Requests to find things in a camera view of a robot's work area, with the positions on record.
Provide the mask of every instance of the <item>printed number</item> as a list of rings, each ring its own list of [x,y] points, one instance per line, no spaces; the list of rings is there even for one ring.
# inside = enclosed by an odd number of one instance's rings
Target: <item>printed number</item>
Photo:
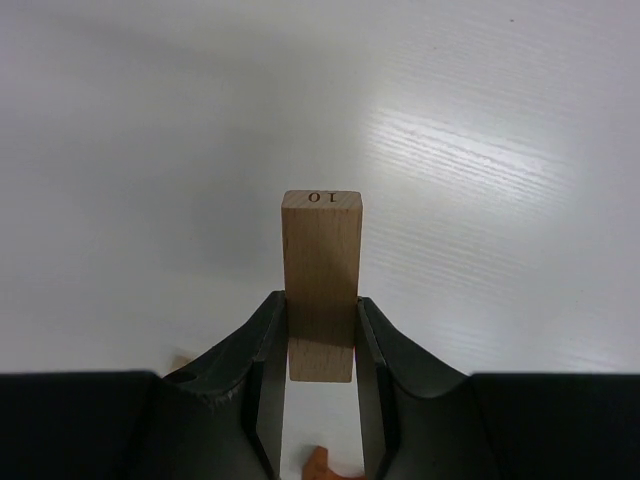
[[[329,195],[329,203],[335,203],[336,202],[336,199],[335,199],[336,193],[333,192],[333,193],[329,193],[328,195]],[[319,202],[320,201],[320,194],[318,192],[310,193],[309,194],[309,201],[311,203]]]

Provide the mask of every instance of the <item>white wood grain surface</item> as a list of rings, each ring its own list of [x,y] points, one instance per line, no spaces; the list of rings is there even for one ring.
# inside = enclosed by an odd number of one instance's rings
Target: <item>white wood grain surface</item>
[[[451,365],[639,371],[639,16],[2,2],[0,368],[166,372],[282,288],[280,199],[316,188],[363,193],[361,293]],[[357,471],[356,408],[290,385],[283,478],[315,443]]]

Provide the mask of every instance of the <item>orange wooden piece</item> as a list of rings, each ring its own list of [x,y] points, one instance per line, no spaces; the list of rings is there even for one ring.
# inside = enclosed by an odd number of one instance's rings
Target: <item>orange wooden piece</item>
[[[329,468],[329,452],[324,447],[316,447],[302,469],[302,480],[367,480],[365,477],[342,477]]]

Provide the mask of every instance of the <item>wood grain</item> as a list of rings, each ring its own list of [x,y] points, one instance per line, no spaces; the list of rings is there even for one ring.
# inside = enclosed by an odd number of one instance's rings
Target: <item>wood grain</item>
[[[296,190],[284,196],[291,380],[351,381],[361,231],[358,192]]]

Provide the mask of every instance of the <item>jenga block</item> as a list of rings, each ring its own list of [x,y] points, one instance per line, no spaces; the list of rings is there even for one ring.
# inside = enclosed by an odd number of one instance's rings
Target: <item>jenga block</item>
[[[302,469],[302,480],[367,480],[364,476],[342,477],[329,468],[329,452],[324,447],[316,447]]]
[[[351,381],[361,231],[358,192],[296,190],[284,196],[291,380]]]

